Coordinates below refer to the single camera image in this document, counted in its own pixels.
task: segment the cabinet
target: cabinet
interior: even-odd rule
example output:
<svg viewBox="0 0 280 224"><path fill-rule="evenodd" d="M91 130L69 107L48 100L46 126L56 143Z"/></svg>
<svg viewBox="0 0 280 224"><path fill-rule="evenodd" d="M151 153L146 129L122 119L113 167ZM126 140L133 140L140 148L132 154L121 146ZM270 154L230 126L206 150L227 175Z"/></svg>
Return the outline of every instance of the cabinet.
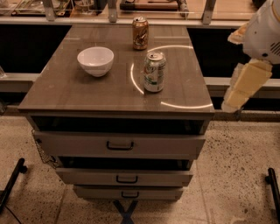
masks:
<svg viewBox="0 0 280 224"><path fill-rule="evenodd" d="M94 78L77 54L106 46L109 73ZM144 90L144 57L167 58L164 89ZM151 25L149 47L132 49L126 24L76 24L18 109L27 114L56 172L82 198L178 200L192 180L214 115L184 26Z"/></svg>

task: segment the cabinet top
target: cabinet top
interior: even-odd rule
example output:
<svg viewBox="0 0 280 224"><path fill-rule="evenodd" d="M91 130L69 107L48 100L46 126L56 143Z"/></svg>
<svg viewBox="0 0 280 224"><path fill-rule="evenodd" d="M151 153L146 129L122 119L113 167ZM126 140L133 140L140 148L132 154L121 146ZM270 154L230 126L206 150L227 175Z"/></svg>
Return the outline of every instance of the cabinet top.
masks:
<svg viewBox="0 0 280 224"><path fill-rule="evenodd" d="M77 55L92 46L114 52L112 69L95 78ZM166 57L164 89L144 89L144 58L157 49ZM146 50L132 47L132 25L76 24L19 105L24 112L211 115L214 107L184 26L150 25Z"/></svg>

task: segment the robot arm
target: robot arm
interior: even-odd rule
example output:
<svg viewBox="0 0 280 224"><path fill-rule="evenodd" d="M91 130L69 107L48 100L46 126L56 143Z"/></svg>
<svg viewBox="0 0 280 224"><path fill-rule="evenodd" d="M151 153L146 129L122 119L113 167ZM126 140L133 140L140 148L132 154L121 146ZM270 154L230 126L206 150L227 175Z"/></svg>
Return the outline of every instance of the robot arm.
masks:
<svg viewBox="0 0 280 224"><path fill-rule="evenodd" d="M243 44L244 53L252 59L237 65L224 96L222 110L233 113L271 77L272 66L280 64L280 0L267 0L228 41Z"/></svg>

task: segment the soda can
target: soda can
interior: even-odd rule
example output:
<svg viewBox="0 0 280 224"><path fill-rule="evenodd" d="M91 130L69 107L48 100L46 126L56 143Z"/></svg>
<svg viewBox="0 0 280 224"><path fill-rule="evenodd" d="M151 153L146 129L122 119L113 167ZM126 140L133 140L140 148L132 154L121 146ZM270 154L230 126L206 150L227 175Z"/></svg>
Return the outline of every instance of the soda can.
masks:
<svg viewBox="0 0 280 224"><path fill-rule="evenodd" d="M149 24L145 17L135 17L132 22L133 48L144 50L148 46Z"/></svg>
<svg viewBox="0 0 280 224"><path fill-rule="evenodd" d="M164 88L166 58L162 52L148 52L144 60L143 86L150 92Z"/></svg>

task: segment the concrete floor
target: concrete floor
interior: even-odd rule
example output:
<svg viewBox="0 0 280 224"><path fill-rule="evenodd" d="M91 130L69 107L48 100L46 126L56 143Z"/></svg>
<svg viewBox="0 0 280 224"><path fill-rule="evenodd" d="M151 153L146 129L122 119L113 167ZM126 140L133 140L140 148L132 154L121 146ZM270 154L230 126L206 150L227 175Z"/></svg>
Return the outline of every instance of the concrete floor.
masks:
<svg viewBox="0 0 280 224"><path fill-rule="evenodd" d="M277 112L243 111L240 121L217 113L182 198L177 202L139 200L131 215L133 222L277 223L271 188L264 177L269 167L280 174L279 121ZM7 203L22 223L122 223L113 200L77 198L72 186L41 162L32 127L15 108L0 116L0 155L1 190L20 158L28 167L26 174L19 174ZM132 201L120 202L127 211ZM18 222L5 208L0 223Z"/></svg>

